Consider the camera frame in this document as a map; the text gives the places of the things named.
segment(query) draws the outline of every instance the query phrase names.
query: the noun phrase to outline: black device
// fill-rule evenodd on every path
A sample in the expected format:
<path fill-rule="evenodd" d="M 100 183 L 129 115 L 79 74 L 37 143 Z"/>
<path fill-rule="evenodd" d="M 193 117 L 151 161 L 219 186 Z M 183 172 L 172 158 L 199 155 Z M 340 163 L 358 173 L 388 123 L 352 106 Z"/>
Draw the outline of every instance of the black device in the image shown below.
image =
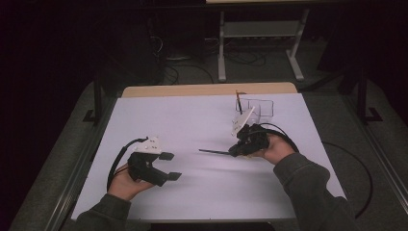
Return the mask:
<path fill-rule="evenodd" d="M 141 179 L 160 187 L 167 180 L 176 181 L 181 176 L 180 172 L 166 174 L 153 167 L 153 162 L 156 159 L 171 161 L 173 157 L 174 154 L 169 152 L 162 152 L 162 154 L 134 152 L 128 159 L 129 175 L 134 181 Z"/>
<path fill-rule="evenodd" d="M 108 182 L 106 186 L 107 190 L 111 186 L 112 180 L 115 177 L 115 170 L 117 168 L 117 165 L 119 164 L 120 159 L 122 159 L 123 155 L 125 154 L 127 148 L 135 142 L 145 142 L 148 140 L 149 138 L 136 139 L 130 141 L 126 146 L 122 147 L 119 154 L 117 154 L 116 159 L 112 164 L 111 170 L 109 172 Z M 153 162 L 156 159 L 159 158 L 159 160 L 171 161 L 173 157 L 174 154 L 169 152 L 162 152 L 161 154 L 145 153 L 141 151 L 133 152 L 127 162 L 129 175 L 134 181 L 140 179 L 160 187 L 166 181 L 176 181 L 182 173 L 171 172 L 169 174 L 166 174 L 153 167 Z"/>
<path fill-rule="evenodd" d="M 228 149 L 228 152 L 223 151 L 213 151 L 206 149 L 199 149 L 203 152 L 211 152 L 216 154 L 231 155 L 233 157 L 246 156 L 254 153 L 260 149 L 265 149 L 269 147 L 268 134 L 273 134 L 281 137 L 285 142 L 287 142 L 295 152 L 299 152 L 296 144 L 288 137 L 288 135 L 279 127 L 273 124 L 264 123 L 268 125 L 275 126 L 281 132 L 276 130 L 271 130 L 264 128 L 263 124 L 254 123 L 251 126 L 245 124 L 244 127 L 237 133 L 237 138 L 239 141 Z"/>

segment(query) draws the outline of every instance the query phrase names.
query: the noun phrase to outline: gray sweatshirt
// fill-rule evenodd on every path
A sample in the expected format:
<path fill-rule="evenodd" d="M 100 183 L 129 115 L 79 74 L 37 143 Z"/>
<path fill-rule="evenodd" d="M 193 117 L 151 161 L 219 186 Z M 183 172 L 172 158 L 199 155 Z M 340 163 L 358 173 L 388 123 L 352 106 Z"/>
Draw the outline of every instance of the gray sweatshirt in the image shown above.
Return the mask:
<path fill-rule="evenodd" d="M 329 171 L 299 153 L 281 160 L 273 169 L 291 199 L 301 230 L 360 230 L 343 197 L 327 189 Z M 105 194 L 89 211 L 81 214 L 74 230 L 125 230 L 130 202 Z"/>

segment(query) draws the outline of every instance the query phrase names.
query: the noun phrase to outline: cable on floor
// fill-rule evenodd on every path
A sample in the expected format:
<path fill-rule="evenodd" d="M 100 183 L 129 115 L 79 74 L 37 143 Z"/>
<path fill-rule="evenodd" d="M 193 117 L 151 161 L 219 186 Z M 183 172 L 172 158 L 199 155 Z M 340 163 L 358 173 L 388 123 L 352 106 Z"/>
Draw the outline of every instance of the cable on floor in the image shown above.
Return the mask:
<path fill-rule="evenodd" d="M 167 68 L 174 71 L 175 75 L 172 75 L 171 73 L 169 73 L 166 70 Z M 169 65 L 166 65 L 165 68 L 164 68 L 164 73 L 165 73 L 165 78 L 167 78 L 167 80 L 170 81 L 171 85 L 180 84 L 179 81 L 178 81 L 179 76 L 180 76 L 178 70 L 176 70 L 175 68 L 173 68 L 173 67 L 171 67 Z"/>
<path fill-rule="evenodd" d="M 204 71 L 204 72 L 210 77 L 211 83 L 212 83 L 212 84 L 214 83 L 213 75 L 212 75 L 208 70 L 206 70 L 205 68 L 203 68 L 203 67 L 201 67 L 201 66 L 199 66 L 199 65 L 194 65 L 194 64 L 176 64 L 176 65 L 171 65 L 171 67 L 177 67 L 177 66 L 179 66 L 179 67 L 194 67 L 194 68 L 201 69 L 202 71 Z"/>
<path fill-rule="evenodd" d="M 361 216 L 361 215 L 367 210 L 367 208 L 368 208 L 369 205 L 370 205 L 371 199 L 372 199 L 373 184 L 372 184 L 372 176 L 371 176 L 371 173 L 370 173 L 370 171 L 369 171 L 369 168 L 368 168 L 366 165 L 364 165 L 364 163 L 363 163 L 356 155 L 354 155 L 354 154 L 351 153 L 350 151 L 346 150 L 345 148 L 343 148 L 343 147 L 341 147 L 341 146 L 339 146 L 339 145 L 336 145 L 335 143 L 328 142 L 328 141 L 322 141 L 322 143 L 323 143 L 323 144 L 327 144 L 327 145 L 331 145 L 331 146 L 334 146 L 334 147 L 337 147 L 337 148 L 341 149 L 343 152 L 345 152 L 345 153 L 347 153 L 348 155 L 350 155 L 351 157 L 353 157 L 357 162 L 360 163 L 360 165 L 361 165 L 361 166 L 364 168 L 364 170 L 366 171 L 367 176 L 369 177 L 369 181 L 370 181 L 370 193 L 369 193 L 369 197 L 367 198 L 366 203 L 364 204 L 363 208 L 362 208 L 358 213 L 356 213 L 355 218 L 358 218 L 359 216 Z"/>

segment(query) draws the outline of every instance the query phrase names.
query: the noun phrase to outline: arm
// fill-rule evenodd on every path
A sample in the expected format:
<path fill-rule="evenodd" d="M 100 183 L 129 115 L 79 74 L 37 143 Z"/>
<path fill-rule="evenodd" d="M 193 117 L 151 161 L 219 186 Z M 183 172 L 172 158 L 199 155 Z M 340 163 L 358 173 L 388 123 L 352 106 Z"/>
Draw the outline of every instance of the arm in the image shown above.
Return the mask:
<path fill-rule="evenodd" d="M 329 171 L 293 149 L 277 136 L 269 148 L 253 153 L 275 165 L 274 172 L 291 199 L 301 230 L 359 230 L 353 212 L 342 197 L 327 189 Z"/>
<path fill-rule="evenodd" d="M 127 166 L 121 167 L 116 172 L 108 193 L 99 203 L 77 218 L 73 230 L 125 230 L 130 200 L 152 187 L 148 182 L 133 181 Z"/>

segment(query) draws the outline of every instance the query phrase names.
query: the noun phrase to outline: white paper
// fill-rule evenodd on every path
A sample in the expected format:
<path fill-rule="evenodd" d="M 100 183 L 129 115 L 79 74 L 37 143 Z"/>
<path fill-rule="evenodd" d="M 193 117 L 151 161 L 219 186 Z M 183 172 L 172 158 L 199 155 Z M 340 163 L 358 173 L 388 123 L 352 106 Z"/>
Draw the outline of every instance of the white paper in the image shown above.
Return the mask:
<path fill-rule="evenodd" d="M 245 98 L 273 100 L 271 122 L 289 135 L 303 155 L 328 168 L 328 190 L 344 196 L 301 94 Z M 159 137 L 163 151 L 175 155 L 171 161 L 157 160 L 153 166 L 182 175 L 177 181 L 138 194 L 128 219 L 190 222 L 294 218 L 291 201 L 269 162 L 198 151 L 227 151 L 238 141 L 231 136 L 235 103 L 235 95 L 118 99 L 72 218 L 90 209 L 106 193 L 108 173 L 121 147 L 146 136 Z M 119 166 L 131 153 L 132 146 Z"/>

